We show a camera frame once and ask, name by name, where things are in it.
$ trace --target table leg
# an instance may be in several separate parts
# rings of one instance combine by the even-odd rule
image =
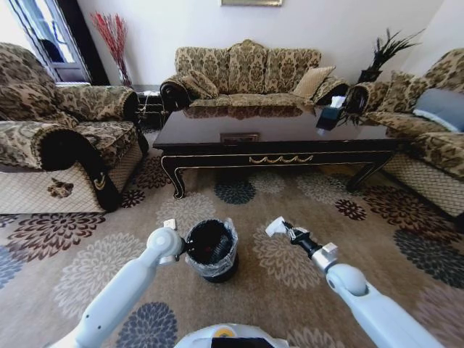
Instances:
[[[186,187],[182,180],[182,175],[179,173],[180,168],[177,167],[177,163],[174,157],[162,157],[161,159],[162,169],[166,172],[166,175],[173,182],[175,193],[174,198],[181,199],[185,196]]]
[[[381,158],[379,161],[369,163],[362,167],[347,183],[348,192],[356,191],[359,185],[374,174],[377,170],[380,170],[386,163],[393,157],[394,154],[389,154]]]

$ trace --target vase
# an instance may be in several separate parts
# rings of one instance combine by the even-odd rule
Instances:
[[[131,78],[129,78],[128,70],[125,67],[125,62],[119,62],[117,64],[117,68],[119,70],[119,81],[121,81],[121,84],[126,87],[131,87],[132,81]]]
[[[357,82],[374,82],[381,73],[381,70],[361,70],[361,76]]]

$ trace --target red dried branches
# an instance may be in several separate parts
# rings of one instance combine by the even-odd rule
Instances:
[[[128,33],[124,19],[118,14],[113,17],[112,15],[102,15],[98,12],[92,13],[91,18],[95,28],[100,32],[100,35],[107,43],[111,56],[120,68],[120,72],[123,75],[121,76],[121,81],[125,85],[130,85],[131,82],[127,75],[124,62],[125,37]]]

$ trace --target sofa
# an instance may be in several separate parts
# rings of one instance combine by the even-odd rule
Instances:
[[[126,87],[57,87],[31,52],[0,43],[0,214],[117,209],[148,150],[137,106]]]
[[[165,108],[170,111],[185,107],[311,107],[330,104],[334,95],[343,96],[348,83],[327,77],[311,99],[293,91],[311,67],[318,67],[321,53],[316,49],[267,49],[249,39],[228,49],[181,47],[175,53],[176,75],[160,88]],[[219,96],[195,99],[183,85],[182,77],[196,70],[216,86]]]
[[[464,93],[464,49],[446,53],[423,77],[429,88]],[[452,133],[443,125],[412,113],[379,112],[389,87],[389,82],[353,86],[347,111],[413,138],[411,146],[395,155],[384,170],[463,224],[464,133]],[[410,95],[399,93],[398,98]]]

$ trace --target beige carpet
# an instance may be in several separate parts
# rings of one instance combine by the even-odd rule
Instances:
[[[240,266],[211,284],[185,262],[154,284],[105,347],[172,347],[216,323],[260,326],[294,346],[372,347],[344,303],[285,237],[265,226],[283,215],[334,242],[340,259],[398,301],[445,346],[464,346],[463,235],[445,217],[382,174],[356,194],[352,167],[304,170],[187,170],[188,195],[173,187],[151,150],[110,214],[0,217],[0,346],[43,347],[72,330],[86,305],[145,247],[163,220],[181,233],[206,218],[232,218]]]

